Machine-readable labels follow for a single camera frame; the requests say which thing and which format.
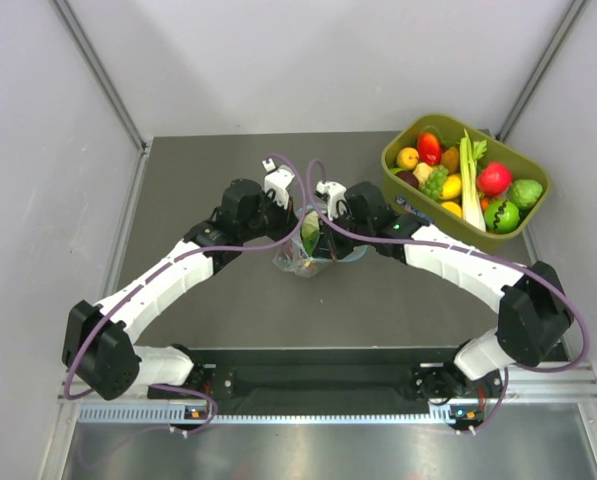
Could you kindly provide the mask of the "clear zip top bag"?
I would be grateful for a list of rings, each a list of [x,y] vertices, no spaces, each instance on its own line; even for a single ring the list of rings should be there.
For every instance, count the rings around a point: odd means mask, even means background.
[[[326,237],[325,225],[316,213],[316,208],[308,204],[306,217],[300,230],[290,241],[277,248],[273,264],[285,273],[302,278],[310,278],[336,263],[350,263],[361,259],[367,246],[352,247],[347,255],[342,247],[333,250],[332,242]]]

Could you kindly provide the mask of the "green fake bell pepper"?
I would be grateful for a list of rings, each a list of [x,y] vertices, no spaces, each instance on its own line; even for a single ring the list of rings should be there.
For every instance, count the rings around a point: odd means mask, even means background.
[[[306,214],[301,225],[300,237],[305,252],[312,255],[320,238],[320,218],[315,210]]]

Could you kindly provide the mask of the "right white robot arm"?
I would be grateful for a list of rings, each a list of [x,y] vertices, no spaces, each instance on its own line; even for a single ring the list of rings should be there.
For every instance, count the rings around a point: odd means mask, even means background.
[[[497,316],[496,327],[459,347],[444,380],[465,396],[482,377],[509,365],[537,371],[573,323],[558,275],[544,262],[527,267],[486,255],[413,214],[398,215],[377,186],[320,181],[322,218],[337,243],[372,246],[382,256],[434,274],[467,291]]]

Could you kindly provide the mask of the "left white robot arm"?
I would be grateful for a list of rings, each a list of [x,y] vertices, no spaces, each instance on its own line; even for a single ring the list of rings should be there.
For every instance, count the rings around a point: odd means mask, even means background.
[[[290,239],[298,219],[289,193],[294,176],[281,168],[263,183],[238,179],[224,191],[211,216],[193,226],[144,274],[94,303],[81,301],[68,316],[62,361],[105,400],[134,385],[167,384],[183,396],[204,387],[205,374],[182,346],[138,347],[143,331],[181,296],[210,279],[267,237]]]

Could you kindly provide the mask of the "dark purple fake passionfruit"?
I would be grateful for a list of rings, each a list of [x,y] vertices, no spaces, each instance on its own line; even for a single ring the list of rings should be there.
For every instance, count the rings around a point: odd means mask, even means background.
[[[420,186],[418,178],[411,171],[399,171],[396,173],[396,176],[414,189],[418,189]]]

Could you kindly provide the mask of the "yellow fake orange fruit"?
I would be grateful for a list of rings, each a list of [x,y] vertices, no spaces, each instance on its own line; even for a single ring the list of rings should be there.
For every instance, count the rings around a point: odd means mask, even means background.
[[[396,166],[402,170],[412,171],[419,163],[419,153],[413,147],[401,149],[396,157]]]

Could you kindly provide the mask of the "beige fake potato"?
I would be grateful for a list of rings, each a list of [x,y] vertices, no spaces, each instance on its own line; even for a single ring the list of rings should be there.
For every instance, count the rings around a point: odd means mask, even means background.
[[[420,185],[424,185],[433,173],[434,168],[425,162],[420,162],[412,171],[414,177],[418,180]]]

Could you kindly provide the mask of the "green fake grape bunch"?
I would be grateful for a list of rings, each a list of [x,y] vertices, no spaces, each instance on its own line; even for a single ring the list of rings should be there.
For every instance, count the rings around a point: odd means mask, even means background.
[[[437,201],[442,193],[443,185],[449,176],[444,166],[433,168],[425,182],[420,186],[420,191],[430,200]]]

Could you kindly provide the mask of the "yellow fake lemon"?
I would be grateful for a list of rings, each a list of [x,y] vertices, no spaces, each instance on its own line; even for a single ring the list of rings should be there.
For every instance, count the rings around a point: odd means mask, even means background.
[[[440,203],[440,206],[458,218],[463,217],[462,207],[454,201],[443,201]]]
[[[459,173],[449,175],[442,186],[440,201],[453,201],[462,193],[462,176]]]

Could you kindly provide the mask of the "red orange fake mango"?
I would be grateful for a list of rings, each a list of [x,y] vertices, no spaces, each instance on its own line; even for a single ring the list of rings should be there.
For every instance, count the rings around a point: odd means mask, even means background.
[[[419,160],[430,166],[441,162],[443,149],[438,138],[431,132],[423,131],[417,137]]]

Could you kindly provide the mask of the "brown fake kiwi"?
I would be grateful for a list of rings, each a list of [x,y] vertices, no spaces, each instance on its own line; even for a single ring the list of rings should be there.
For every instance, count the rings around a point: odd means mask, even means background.
[[[444,167],[450,175],[459,171],[460,153],[456,146],[445,150],[441,156],[440,165]]]

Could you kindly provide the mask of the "red fake apple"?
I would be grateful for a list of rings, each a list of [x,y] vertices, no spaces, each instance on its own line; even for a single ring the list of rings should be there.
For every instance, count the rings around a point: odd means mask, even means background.
[[[503,164],[493,162],[479,174],[476,186],[486,196],[498,196],[504,193],[513,181],[511,171]]]

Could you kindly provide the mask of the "green bumpy fake fruit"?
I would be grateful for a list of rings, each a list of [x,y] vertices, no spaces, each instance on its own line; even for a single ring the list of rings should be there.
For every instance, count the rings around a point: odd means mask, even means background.
[[[543,194],[543,186],[532,179],[514,181],[508,191],[508,199],[520,210],[532,209]]]

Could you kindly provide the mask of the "olive green plastic bin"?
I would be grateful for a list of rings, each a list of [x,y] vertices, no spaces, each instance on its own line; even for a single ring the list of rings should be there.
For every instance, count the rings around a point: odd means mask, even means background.
[[[391,169],[396,166],[397,153],[405,147],[413,147],[418,136],[423,132],[434,134],[444,147],[458,143],[465,134],[468,134],[472,140],[485,140],[488,150],[480,161],[482,165],[487,166],[492,162],[501,163],[509,168],[515,180],[537,181],[543,187],[543,193],[537,200],[536,205],[521,216],[519,225],[512,232],[497,234],[486,233],[477,229],[449,212],[438,202],[427,198],[423,193],[391,172]],[[503,243],[519,235],[544,203],[551,190],[551,179],[542,166],[496,140],[491,135],[483,133],[451,116],[439,113],[423,115],[397,134],[384,148],[381,165],[384,171],[382,193],[388,203],[397,211],[402,212],[410,207],[414,212],[428,217],[437,227],[450,236],[464,243],[474,245],[487,253],[499,250]]]

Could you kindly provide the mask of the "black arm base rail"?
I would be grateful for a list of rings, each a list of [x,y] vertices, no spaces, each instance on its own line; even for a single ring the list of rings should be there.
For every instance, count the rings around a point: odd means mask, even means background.
[[[184,388],[214,399],[223,414],[396,414],[496,400],[493,372],[465,380],[453,348],[199,349]]]

